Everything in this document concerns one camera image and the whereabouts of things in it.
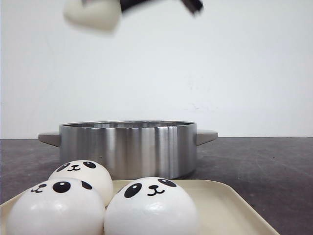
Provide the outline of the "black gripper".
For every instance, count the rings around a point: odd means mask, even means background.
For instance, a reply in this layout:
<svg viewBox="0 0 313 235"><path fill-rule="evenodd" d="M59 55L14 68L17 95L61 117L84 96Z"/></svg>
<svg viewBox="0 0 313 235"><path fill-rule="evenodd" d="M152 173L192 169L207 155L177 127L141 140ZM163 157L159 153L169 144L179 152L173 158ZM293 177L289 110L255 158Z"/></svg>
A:
<svg viewBox="0 0 313 235"><path fill-rule="evenodd" d="M121 12L125 12L133 7L151 3L152 0L120 0ZM200 13L203 10L201 0L181 0L185 8L192 14Z"/></svg>

